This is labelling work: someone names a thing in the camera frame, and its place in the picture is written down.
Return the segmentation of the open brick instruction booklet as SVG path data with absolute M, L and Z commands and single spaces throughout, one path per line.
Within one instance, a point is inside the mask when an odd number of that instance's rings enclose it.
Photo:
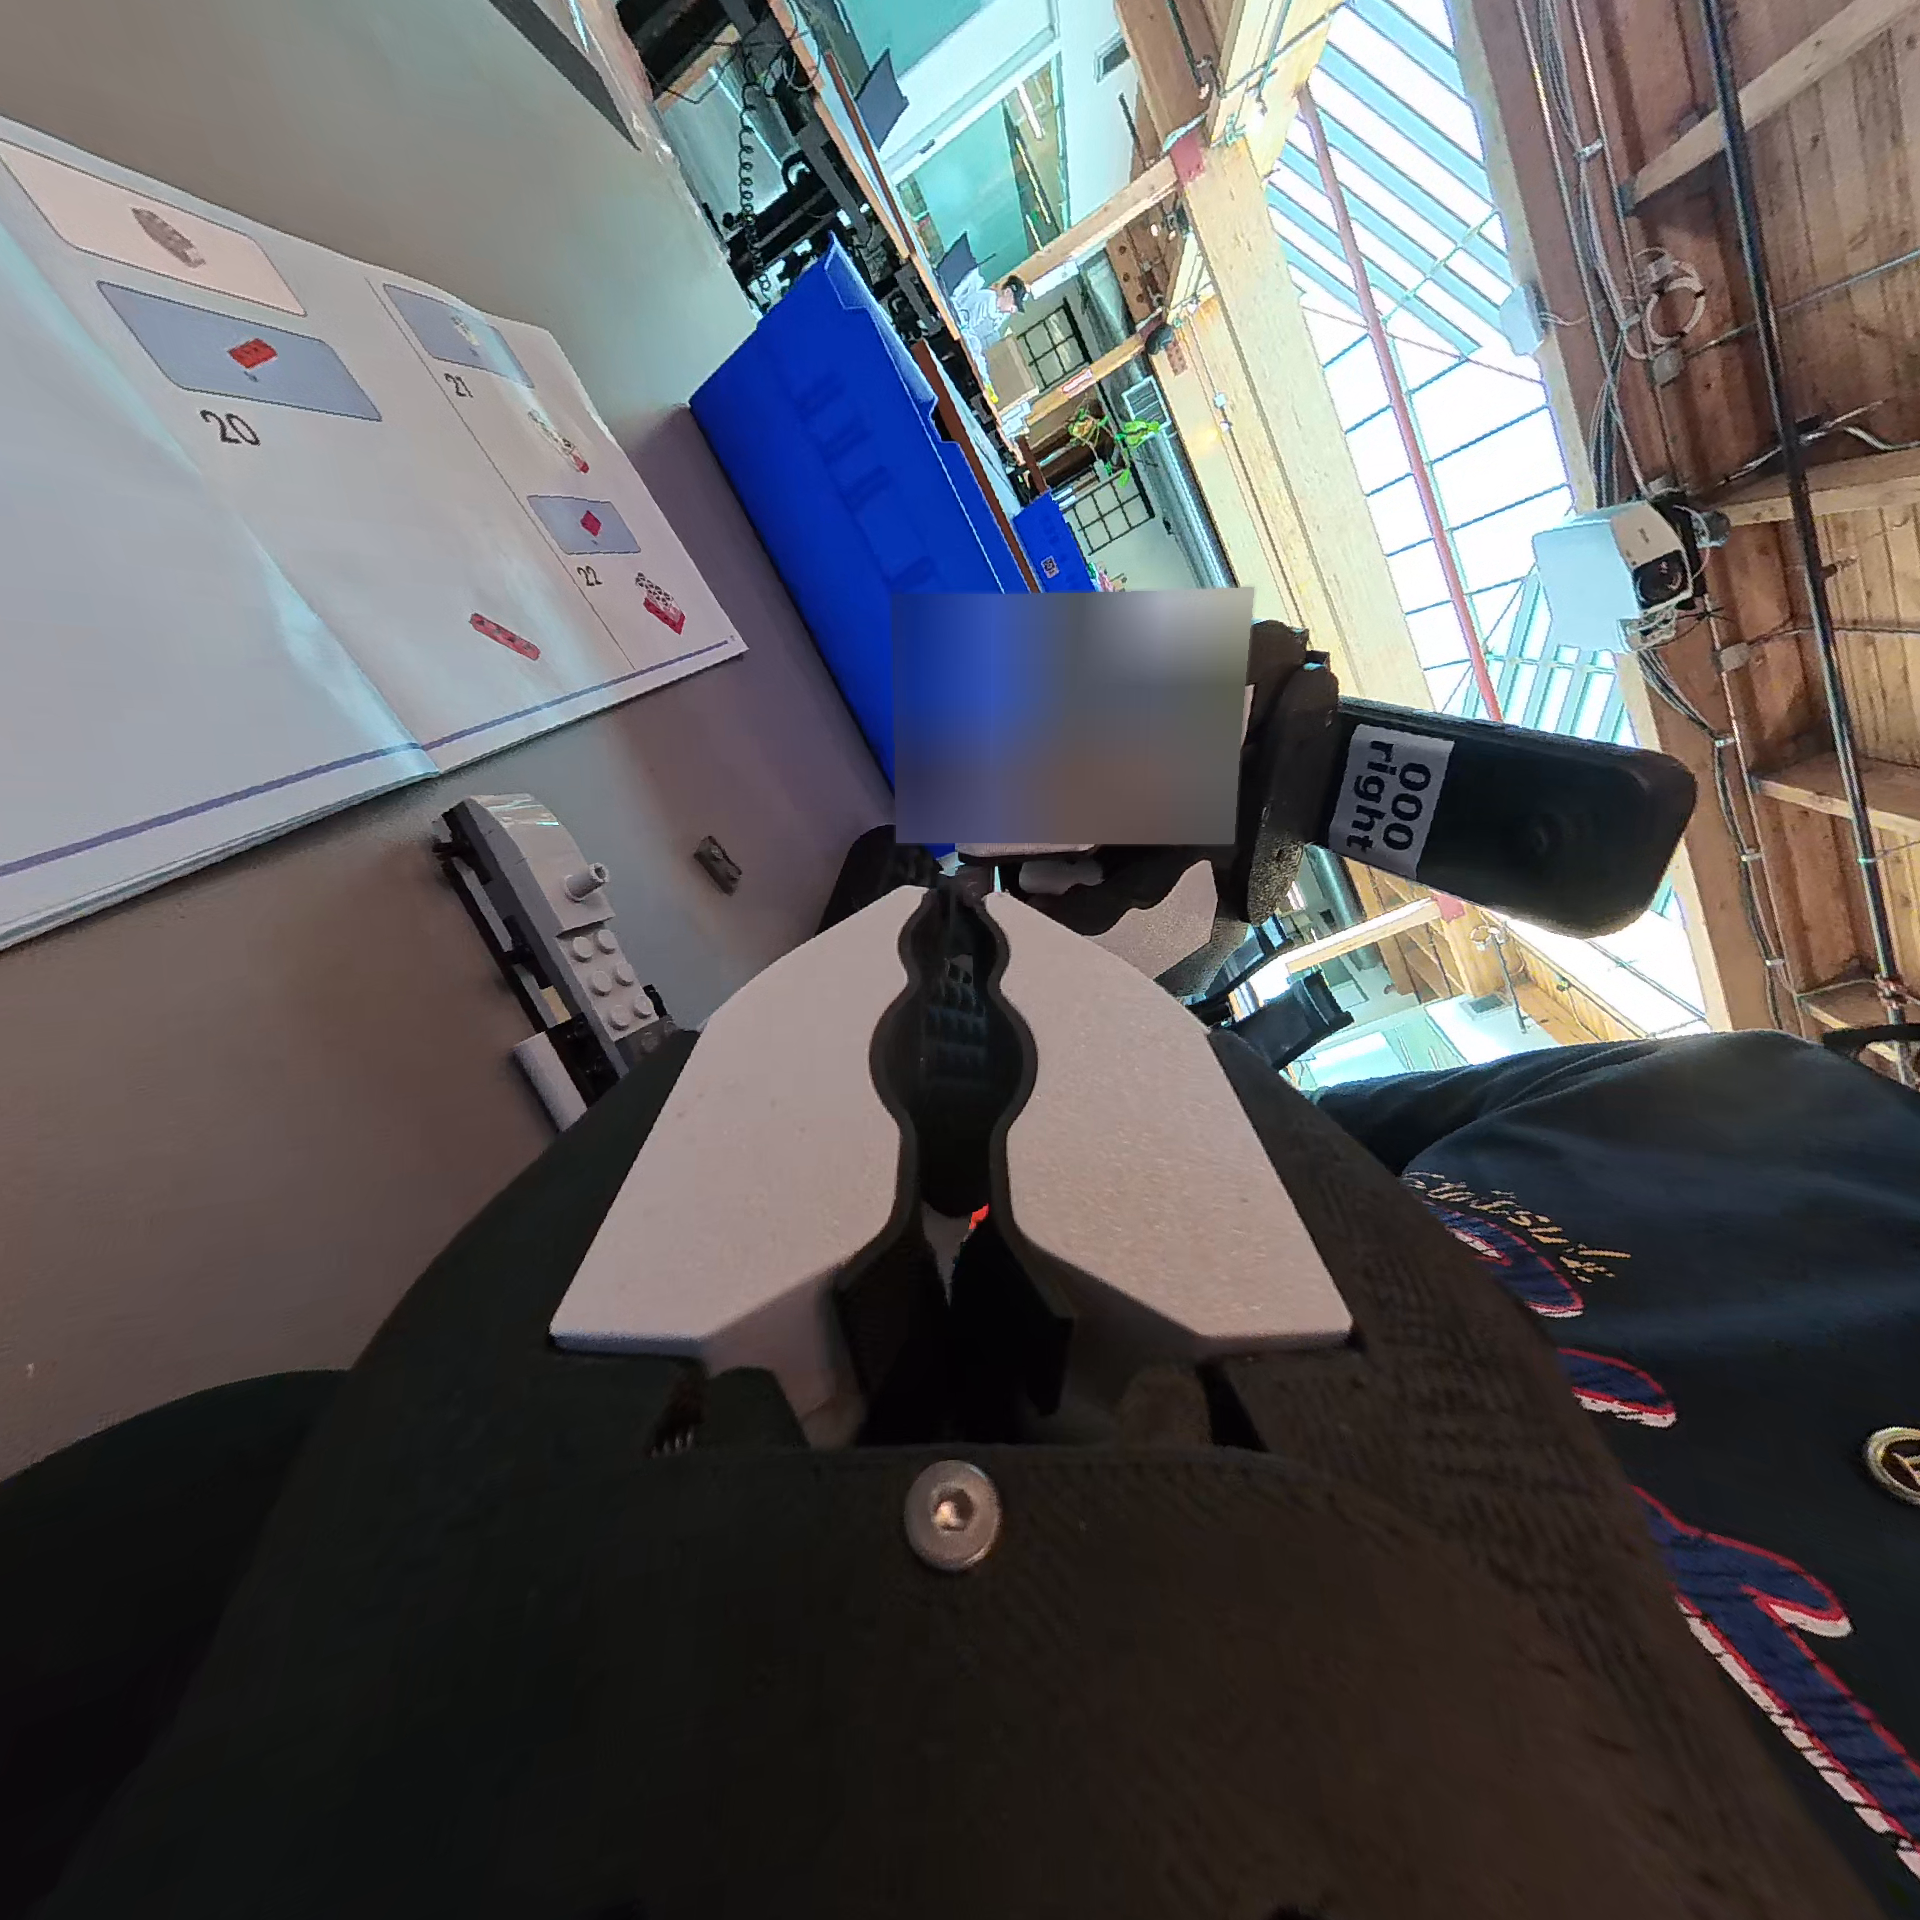
M 746 643 L 561 344 L 5 123 L 2 938 Z

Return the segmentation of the grey and black brick assembly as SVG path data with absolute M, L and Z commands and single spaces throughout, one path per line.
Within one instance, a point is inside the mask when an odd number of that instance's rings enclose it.
M 532 795 L 454 803 L 435 858 L 530 1026 L 513 1059 L 564 1131 L 677 1028 L 619 941 L 609 868 Z

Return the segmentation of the large blue plastic bin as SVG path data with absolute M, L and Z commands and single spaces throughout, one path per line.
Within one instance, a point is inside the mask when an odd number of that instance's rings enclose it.
M 1026 587 L 936 405 L 924 371 L 837 243 L 690 397 L 888 780 L 896 773 L 894 598 Z

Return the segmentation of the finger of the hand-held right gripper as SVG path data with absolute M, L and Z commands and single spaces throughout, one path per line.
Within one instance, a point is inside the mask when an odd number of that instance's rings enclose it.
M 1245 920 L 1218 906 L 1213 867 L 1193 861 L 1163 901 L 1124 910 L 1102 933 L 1102 950 L 1166 992 L 1210 992 L 1250 933 Z

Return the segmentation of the dark printed sweatshirt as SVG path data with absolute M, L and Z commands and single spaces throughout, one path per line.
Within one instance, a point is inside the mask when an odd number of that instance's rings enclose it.
M 1312 1099 L 1542 1320 L 1691 1641 L 1916 1915 L 1916 1093 L 1742 1032 Z

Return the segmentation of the grey desk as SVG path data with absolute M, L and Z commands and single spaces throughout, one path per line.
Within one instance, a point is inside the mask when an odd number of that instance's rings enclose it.
M 525 792 L 668 1011 L 819 925 L 892 795 L 689 401 L 752 331 L 659 123 L 530 5 L 5 5 L 5 117 L 541 325 L 748 653 L 5 953 L 5 1475 L 213 1386 L 345 1369 L 554 1131 L 429 851 Z M 734 899 L 693 861 L 718 840 Z

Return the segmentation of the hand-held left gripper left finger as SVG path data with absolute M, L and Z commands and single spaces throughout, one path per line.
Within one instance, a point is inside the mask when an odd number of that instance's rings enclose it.
M 926 1250 L 917 1152 L 876 1077 L 926 906 L 896 886 L 709 1017 L 554 1312 L 561 1352 L 761 1369 L 805 1427 L 864 1425 L 837 1289 Z

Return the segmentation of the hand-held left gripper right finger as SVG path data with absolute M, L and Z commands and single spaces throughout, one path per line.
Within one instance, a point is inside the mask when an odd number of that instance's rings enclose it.
M 1004 1218 L 1107 1342 L 1346 1342 L 1354 1314 L 1210 1034 L 1128 961 L 1005 894 L 998 994 L 1033 1045 Z

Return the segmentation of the black brick piece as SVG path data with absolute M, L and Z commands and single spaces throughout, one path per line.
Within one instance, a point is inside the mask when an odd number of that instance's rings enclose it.
M 974 906 L 936 894 L 915 925 L 920 1072 L 942 1097 L 978 1094 L 992 1086 L 992 938 Z

